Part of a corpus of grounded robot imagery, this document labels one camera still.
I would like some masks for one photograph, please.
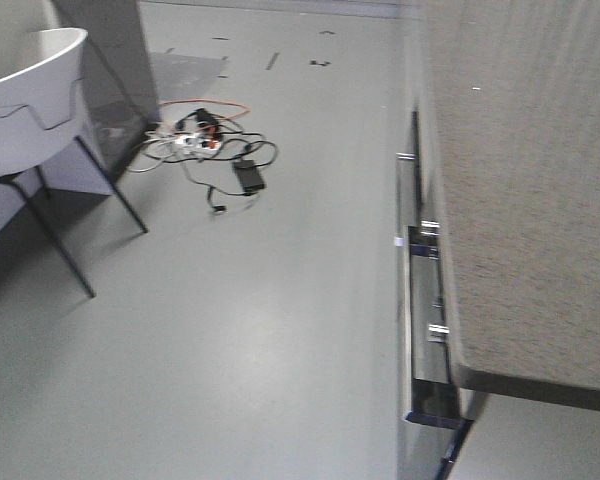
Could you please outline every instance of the metal chair leg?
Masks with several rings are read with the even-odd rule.
[[[40,184],[42,185],[42,189],[44,190],[44,194],[47,198],[51,198],[51,189],[49,188],[49,184],[47,183],[47,179],[44,177],[44,173],[42,172],[42,168],[38,165],[34,167],[36,174],[38,175],[38,180],[40,180]]]
[[[147,226],[144,224],[144,222],[142,221],[142,219],[140,218],[140,216],[138,215],[138,213],[133,209],[133,207],[131,206],[131,204],[129,203],[129,201],[122,194],[122,192],[118,189],[118,187],[115,185],[115,183],[113,183],[109,179],[109,175],[104,170],[104,168],[102,168],[102,166],[98,163],[98,160],[96,160],[95,154],[91,151],[91,149],[86,144],[86,142],[83,140],[83,138],[78,135],[76,137],[76,141],[78,142],[78,144],[80,145],[80,147],[82,148],[82,150],[87,154],[87,157],[89,157],[89,160],[91,160],[91,163],[93,163],[93,165],[98,169],[98,171],[100,172],[100,174],[103,176],[103,178],[109,184],[109,186],[111,187],[111,190],[113,190],[113,193],[116,195],[116,197],[118,197],[118,199],[122,202],[122,204],[127,209],[127,211],[129,212],[129,214],[136,221],[136,223],[138,224],[138,226],[140,227],[140,229],[143,231],[143,233],[147,233],[149,231],[149,229],[147,228]]]
[[[0,177],[0,185],[6,185],[8,187],[13,188],[16,192],[18,192],[20,197],[24,200],[25,205],[27,205],[27,207],[29,208],[29,210],[31,211],[31,213],[33,214],[35,219],[38,221],[38,223],[42,227],[42,230],[44,231],[44,233],[47,235],[47,237],[49,238],[51,243],[53,243],[55,245],[55,247],[58,249],[58,251],[62,255],[62,258],[64,258],[65,262],[67,263],[67,265],[69,266],[69,268],[71,269],[73,274],[78,278],[78,280],[82,284],[82,287],[84,288],[84,290],[87,292],[87,294],[91,298],[94,298],[96,296],[96,292],[95,292],[95,290],[93,290],[93,288],[91,287],[91,284],[89,284],[88,280],[86,279],[86,277],[84,276],[84,274],[82,273],[80,268],[78,267],[78,264],[73,259],[73,257],[69,254],[69,252],[64,247],[64,245],[62,244],[62,242],[60,241],[60,237],[58,237],[58,235],[53,230],[53,228],[51,228],[51,225],[44,218],[44,216],[42,215],[40,210],[38,210],[38,207],[36,207],[33,204],[31,199],[25,192],[25,190],[20,185],[18,185],[17,183],[15,183],[13,181],[14,177],[15,177],[14,175]]]

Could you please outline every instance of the chair shell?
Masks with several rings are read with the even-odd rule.
[[[81,131],[86,38],[86,30],[60,28],[23,39],[22,69],[0,79],[0,176],[40,165]]]

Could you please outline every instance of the extension cord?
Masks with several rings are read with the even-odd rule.
[[[222,147],[222,142],[210,139],[200,133],[178,135],[173,143],[183,154],[196,155],[201,158],[213,157]]]

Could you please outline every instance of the black power brick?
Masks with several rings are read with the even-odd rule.
[[[257,191],[266,188],[260,171],[253,160],[238,160],[233,162],[232,165],[245,195],[253,195]]]

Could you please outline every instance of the plastic seat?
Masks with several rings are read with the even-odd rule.
[[[0,184],[13,188],[24,199],[85,291],[95,297],[95,291],[58,235],[15,181],[20,173],[35,168],[42,186],[48,190],[39,166],[76,142],[142,231],[148,231],[81,136],[88,122],[80,87],[86,38],[86,30],[80,28],[27,34],[22,43],[21,69],[0,78]]]

